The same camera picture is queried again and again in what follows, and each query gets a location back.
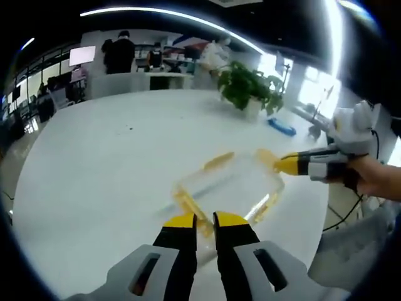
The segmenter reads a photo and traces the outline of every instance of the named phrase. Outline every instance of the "office floor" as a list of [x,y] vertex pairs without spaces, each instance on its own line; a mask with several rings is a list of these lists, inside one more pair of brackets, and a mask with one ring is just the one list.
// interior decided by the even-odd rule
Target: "office floor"
[[[15,190],[18,182],[18,177],[25,162],[26,157],[36,138],[44,129],[46,123],[41,124],[38,120],[32,120],[26,126],[26,133],[24,137],[14,142],[10,147],[7,154],[0,163],[0,181],[1,189],[9,194],[12,198],[15,195]],[[340,184],[330,184],[329,188],[329,208],[326,214],[325,228],[339,222],[342,217],[351,210],[357,201],[355,194],[349,189]],[[9,199],[4,193],[2,196],[4,209],[9,212],[13,209],[13,200]],[[351,223],[358,218],[359,212],[354,212],[347,219],[347,223]]]

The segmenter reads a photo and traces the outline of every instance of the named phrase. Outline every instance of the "clear container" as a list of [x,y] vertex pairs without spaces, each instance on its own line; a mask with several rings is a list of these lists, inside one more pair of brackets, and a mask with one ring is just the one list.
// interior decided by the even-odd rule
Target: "clear container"
[[213,212],[240,215],[253,226],[277,202],[284,189],[282,178],[273,169],[277,160],[266,149],[258,149],[254,154],[229,152],[175,185],[173,197],[181,210],[198,217],[198,250],[203,253],[198,261],[199,257],[207,258],[206,261],[213,258]]

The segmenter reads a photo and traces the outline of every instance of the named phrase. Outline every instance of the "ceiling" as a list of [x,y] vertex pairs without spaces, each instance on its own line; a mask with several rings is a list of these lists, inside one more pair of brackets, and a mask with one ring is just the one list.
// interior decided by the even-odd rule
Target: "ceiling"
[[[371,32],[349,11],[342,9],[346,38],[340,78],[343,84],[359,96],[371,102],[382,102],[394,115],[401,116],[401,108],[398,108],[396,95],[393,95],[391,89],[399,82],[395,55],[401,46],[396,32],[400,22],[396,9],[392,9],[392,3],[397,2],[362,2],[374,15],[382,32],[381,35]],[[6,60],[0,62],[3,79],[6,71],[10,70],[10,65],[11,71],[20,70],[32,59],[55,46],[67,41],[79,41],[85,31],[147,28],[191,34],[209,40],[213,38],[210,33],[198,27],[182,21],[172,21],[160,14],[136,13],[133,17],[133,13],[114,13],[79,17],[80,13],[91,9],[128,5],[165,8],[203,17],[257,43],[280,45],[314,56],[319,62],[316,67],[322,70],[327,70],[330,65],[330,36],[322,0],[264,0],[263,3],[233,8],[222,8],[207,0],[170,0],[168,3],[153,0],[87,0],[63,1],[60,5],[56,5],[54,1],[35,1],[24,6],[13,3],[13,9],[9,5],[10,3],[8,18],[14,18],[15,21],[10,21],[4,37],[7,47],[3,47],[6,52],[3,57]],[[16,57],[16,50],[33,36],[36,38],[35,42]]]

